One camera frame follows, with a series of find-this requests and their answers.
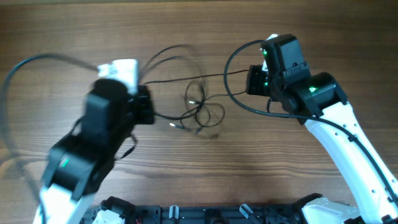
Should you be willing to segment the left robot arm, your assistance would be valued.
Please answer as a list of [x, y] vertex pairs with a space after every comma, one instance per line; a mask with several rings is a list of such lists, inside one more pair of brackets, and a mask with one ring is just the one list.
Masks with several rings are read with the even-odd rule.
[[80, 131], [70, 130], [49, 150], [34, 223], [79, 223], [134, 127], [153, 123], [147, 86], [130, 93], [121, 81], [95, 81], [75, 123]]

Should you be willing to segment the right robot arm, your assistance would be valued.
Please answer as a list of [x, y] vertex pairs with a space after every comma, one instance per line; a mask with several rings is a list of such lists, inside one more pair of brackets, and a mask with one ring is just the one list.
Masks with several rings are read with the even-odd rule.
[[396, 223], [397, 179], [361, 129], [348, 97], [335, 78], [311, 74], [297, 38], [271, 35], [261, 42], [262, 65], [249, 69], [246, 91], [282, 105], [282, 118], [295, 118], [321, 143], [355, 199], [349, 206], [320, 194], [295, 205], [302, 223]]

